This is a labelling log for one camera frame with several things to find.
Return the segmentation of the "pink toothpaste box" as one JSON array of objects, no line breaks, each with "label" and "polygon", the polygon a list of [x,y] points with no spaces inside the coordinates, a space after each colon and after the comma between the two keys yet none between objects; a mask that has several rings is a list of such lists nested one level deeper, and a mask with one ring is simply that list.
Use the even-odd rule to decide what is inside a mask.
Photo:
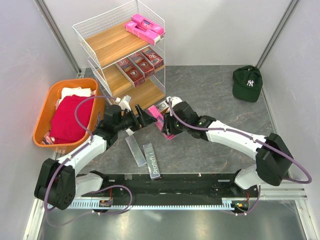
[{"label": "pink toothpaste box", "polygon": [[143,31],[150,30],[159,36],[162,36],[165,34],[165,29],[162,26],[151,21],[150,19],[146,18],[143,15],[140,15],[139,13],[132,15],[131,20],[137,24],[137,28],[140,30],[143,30]]},{"label": "pink toothpaste box", "polygon": [[135,35],[150,45],[155,46],[156,43],[161,40],[160,35],[150,29],[145,30],[143,28],[139,28],[138,24],[133,21],[128,21],[123,26],[127,32]]},{"label": "pink toothpaste box", "polygon": [[174,135],[166,135],[165,133],[162,132],[163,130],[163,126],[164,126],[164,116],[158,111],[158,109],[156,108],[156,106],[152,105],[150,106],[148,109],[148,113],[156,118],[156,122],[155,125],[157,126],[157,128],[160,130],[160,132],[162,133],[162,135],[167,139],[167,140],[172,140],[175,136]]}]

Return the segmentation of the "red 3D toothpaste box floor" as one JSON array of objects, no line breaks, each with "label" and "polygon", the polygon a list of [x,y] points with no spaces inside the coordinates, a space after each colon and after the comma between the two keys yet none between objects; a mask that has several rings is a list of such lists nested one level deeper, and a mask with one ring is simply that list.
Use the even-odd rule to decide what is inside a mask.
[{"label": "red 3D toothpaste box floor", "polygon": [[115,63],[119,71],[129,80],[133,87],[137,88],[145,83],[145,77],[128,58],[123,58]]}]

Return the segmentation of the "red 3D toothpaste box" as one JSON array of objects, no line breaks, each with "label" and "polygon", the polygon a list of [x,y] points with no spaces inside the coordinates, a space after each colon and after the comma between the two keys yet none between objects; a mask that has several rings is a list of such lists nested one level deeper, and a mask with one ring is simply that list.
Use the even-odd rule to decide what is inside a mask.
[{"label": "red 3D toothpaste box", "polygon": [[148,79],[155,74],[155,68],[149,61],[138,51],[128,57],[135,67],[143,74],[145,79]]}]

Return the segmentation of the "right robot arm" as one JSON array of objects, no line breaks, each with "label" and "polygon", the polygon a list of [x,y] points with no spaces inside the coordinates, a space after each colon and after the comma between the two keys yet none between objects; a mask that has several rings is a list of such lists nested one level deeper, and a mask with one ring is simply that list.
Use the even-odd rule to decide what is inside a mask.
[{"label": "right robot arm", "polygon": [[235,149],[255,160],[255,164],[236,172],[229,184],[235,197],[242,196],[254,185],[267,183],[279,186],[288,173],[292,154],[283,139],[276,133],[268,136],[248,133],[208,115],[198,115],[179,97],[167,97],[169,108],[164,114],[162,132],[178,135],[186,132],[195,139],[218,143]]}]

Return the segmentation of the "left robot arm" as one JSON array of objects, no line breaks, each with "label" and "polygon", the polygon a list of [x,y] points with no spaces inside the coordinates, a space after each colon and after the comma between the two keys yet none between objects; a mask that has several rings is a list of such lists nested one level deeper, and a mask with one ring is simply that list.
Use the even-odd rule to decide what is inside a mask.
[{"label": "left robot arm", "polygon": [[75,198],[94,192],[99,197],[106,196],[110,185],[102,174],[91,172],[79,176],[79,172],[95,157],[106,152],[117,140],[118,133],[125,130],[136,132],[157,121],[139,105],[137,113],[121,109],[118,105],[109,106],[103,120],[92,135],[57,160],[46,159],[40,169],[34,189],[35,198],[60,210],[65,210]]}]

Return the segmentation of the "red 3D box on shelf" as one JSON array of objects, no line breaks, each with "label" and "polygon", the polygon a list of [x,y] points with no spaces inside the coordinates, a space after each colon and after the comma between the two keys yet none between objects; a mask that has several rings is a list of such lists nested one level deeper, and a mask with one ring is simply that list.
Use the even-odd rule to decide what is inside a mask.
[{"label": "red 3D box on shelf", "polygon": [[164,65],[164,59],[157,54],[152,48],[146,47],[140,51],[147,60],[151,62],[155,70],[158,70]]}]

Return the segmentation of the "torn silver R&O toothpaste box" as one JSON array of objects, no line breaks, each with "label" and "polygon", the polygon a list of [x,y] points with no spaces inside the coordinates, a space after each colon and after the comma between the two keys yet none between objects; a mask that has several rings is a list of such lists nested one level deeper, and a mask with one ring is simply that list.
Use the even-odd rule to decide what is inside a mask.
[{"label": "torn silver R&O toothpaste box", "polygon": [[168,110],[168,108],[169,108],[169,105],[168,105],[168,103],[165,101],[165,100],[163,100],[162,102],[160,102],[160,103],[158,103],[157,105],[154,105],[154,106],[156,106],[156,108],[158,109],[158,111],[164,116],[164,114],[165,114],[165,112]]}]

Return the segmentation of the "silver grey toothpaste box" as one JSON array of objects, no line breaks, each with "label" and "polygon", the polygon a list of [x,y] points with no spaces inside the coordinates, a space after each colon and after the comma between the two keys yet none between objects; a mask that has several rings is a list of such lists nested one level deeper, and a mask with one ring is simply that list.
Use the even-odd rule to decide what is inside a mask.
[{"label": "silver grey toothpaste box", "polygon": [[130,135],[125,138],[125,141],[131,151],[131,154],[137,164],[138,167],[142,167],[147,163],[135,137],[133,135]]}]

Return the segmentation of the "silver Protefix toothpaste box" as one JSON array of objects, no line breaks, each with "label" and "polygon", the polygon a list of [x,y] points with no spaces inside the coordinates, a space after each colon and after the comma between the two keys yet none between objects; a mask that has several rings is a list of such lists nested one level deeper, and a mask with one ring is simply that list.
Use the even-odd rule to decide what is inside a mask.
[{"label": "silver Protefix toothpaste box", "polygon": [[161,177],[160,170],[158,167],[156,155],[151,143],[143,145],[143,151],[148,166],[148,171],[151,180],[156,180]]}]

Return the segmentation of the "orange plastic tub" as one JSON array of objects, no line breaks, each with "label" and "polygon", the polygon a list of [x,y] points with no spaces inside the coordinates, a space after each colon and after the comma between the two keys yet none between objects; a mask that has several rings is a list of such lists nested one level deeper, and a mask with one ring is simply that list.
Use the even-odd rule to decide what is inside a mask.
[{"label": "orange plastic tub", "polygon": [[85,100],[79,103],[79,105],[75,109],[75,113],[74,113],[75,118],[78,119],[78,116],[77,116],[78,108],[83,103],[85,103],[90,99],[93,99],[93,105],[92,105],[90,120],[86,128],[89,129],[91,132],[93,132],[95,128],[98,126],[99,121],[101,121],[104,118],[105,99],[97,97],[101,93],[100,93],[99,84],[96,80],[94,80],[93,78],[79,78],[79,79],[62,80],[60,82],[57,82],[50,88],[50,90],[47,93],[44,105],[42,107],[39,119],[37,121],[37,125],[35,127],[35,131],[33,134],[33,141],[37,146],[41,148],[51,149],[58,153],[68,154],[74,149],[76,149],[78,146],[83,144],[86,140],[88,140],[88,138],[90,137],[90,134],[87,131],[82,139],[74,143],[54,144],[52,139],[49,136],[49,133],[51,130],[51,120],[57,110],[56,102],[58,99],[61,98],[62,89],[77,88],[77,87],[81,87],[83,89],[91,88],[91,90],[93,91],[96,90],[95,95],[92,95],[92,96],[95,96],[96,98],[91,98],[92,96],[86,97]]}]

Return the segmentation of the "red folded cloth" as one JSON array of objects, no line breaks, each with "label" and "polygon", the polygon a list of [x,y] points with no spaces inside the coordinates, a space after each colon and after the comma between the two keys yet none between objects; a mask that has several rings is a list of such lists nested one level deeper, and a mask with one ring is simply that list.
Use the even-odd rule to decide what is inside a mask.
[{"label": "red folded cloth", "polygon": [[86,131],[78,124],[80,122],[87,127],[91,118],[91,112],[94,100],[89,99],[84,102],[77,111],[75,118],[75,110],[79,103],[85,100],[86,97],[66,96],[59,104],[53,118],[51,119],[51,129],[49,137],[54,144],[70,144],[81,140]]}]

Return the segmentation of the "white folded cloth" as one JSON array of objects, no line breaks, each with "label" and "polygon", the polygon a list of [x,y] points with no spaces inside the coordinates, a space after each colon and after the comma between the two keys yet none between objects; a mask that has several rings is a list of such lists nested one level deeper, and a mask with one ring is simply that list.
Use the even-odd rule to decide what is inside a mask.
[{"label": "white folded cloth", "polygon": [[55,109],[57,109],[60,105],[60,103],[63,101],[65,97],[70,96],[78,96],[78,97],[91,97],[96,94],[96,90],[91,90],[91,88],[81,88],[81,87],[75,87],[75,88],[69,88],[64,87],[61,90],[61,98],[59,98],[55,104]]}]

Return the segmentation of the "dark green NY cap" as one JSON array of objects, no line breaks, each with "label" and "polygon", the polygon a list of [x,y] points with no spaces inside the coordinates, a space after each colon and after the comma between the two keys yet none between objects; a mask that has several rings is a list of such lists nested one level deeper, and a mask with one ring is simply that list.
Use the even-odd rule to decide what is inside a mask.
[{"label": "dark green NY cap", "polygon": [[257,102],[263,86],[260,70],[252,65],[237,68],[233,74],[232,94],[235,98],[250,103]]}]

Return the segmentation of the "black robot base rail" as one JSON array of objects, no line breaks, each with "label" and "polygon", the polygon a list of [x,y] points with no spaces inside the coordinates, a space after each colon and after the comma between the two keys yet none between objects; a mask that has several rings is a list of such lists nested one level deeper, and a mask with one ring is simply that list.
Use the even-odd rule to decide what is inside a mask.
[{"label": "black robot base rail", "polygon": [[133,196],[160,194],[187,194],[212,198],[255,198],[259,188],[255,184],[241,189],[235,183],[234,173],[169,173],[151,179],[148,174],[102,174],[99,190],[90,190],[87,196],[106,196],[118,198],[127,194],[125,187]]}]

